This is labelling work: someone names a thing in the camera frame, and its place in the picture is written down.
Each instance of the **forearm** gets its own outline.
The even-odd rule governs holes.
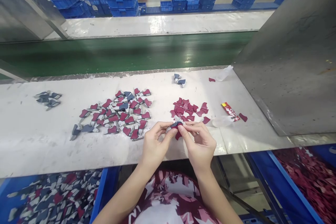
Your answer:
[[[118,224],[136,206],[153,173],[138,164],[130,177],[98,214],[93,224]]]
[[[208,171],[196,173],[201,196],[206,207],[223,224],[242,224],[239,216],[224,196],[217,180],[209,168]]]

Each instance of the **clear plastic bottle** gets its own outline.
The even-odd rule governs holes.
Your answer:
[[[234,118],[231,119],[231,117],[231,115],[223,115],[218,118],[216,117],[214,120],[212,120],[212,125],[216,128],[229,126],[235,120]]]
[[[230,71],[232,71],[233,66],[229,65],[226,68],[224,68],[217,76],[216,76],[216,80],[221,82],[223,81],[229,74]]]

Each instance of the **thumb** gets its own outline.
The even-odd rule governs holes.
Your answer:
[[[187,149],[189,149],[192,146],[192,144],[194,143],[193,140],[191,139],[190,135],[189,135],[189,132],[182,125],[178,126],[178,130],[181,133],[181,135],[182,135],[182,137],[185,141]]]
[[[170,140],[171,140],[173,137],[175,137],[175,135],[176,135],[177,132],[178,132],[178,130],[175,129],[175,128],[169,130],[169,131],[166,133],[166,135],[165,135],[165,137],[164,137],[164,139],[162,140],[161,143],[163,143],[164,145],[167,145],[167,146],[168,146],[169,143],[170,143]]]

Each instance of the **hand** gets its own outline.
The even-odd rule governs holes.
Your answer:
[[[207,127],[202,122],[185,122],[187,125],[179,125],[181,133],[188,149],[188,156],[196,176],[211,170],[210,163],[216,149],[217,142],[210,135]]]
[[[139,164],[144,166],[144,168],[151,173],[150,176],[153,175],[163,161],[169,148],[170,140],[175,137],[178,132],[177,129],[169,130],[164,139],[159,142],[159,137],[165,134],[167,128],[172,124],[173,122],[157,122],[153,128],[145,133],[142,157]]]

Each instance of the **stainless steel panel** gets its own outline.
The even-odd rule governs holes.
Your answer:
[[[285,0],[234,70],[279,135],[336,132],[336,0]]]
[[[48,19],[61,25],[65,19],[48,0],[33,0]],[[26,0],[0,0],[0,41],[42,40],[54,30],[26,2]]]

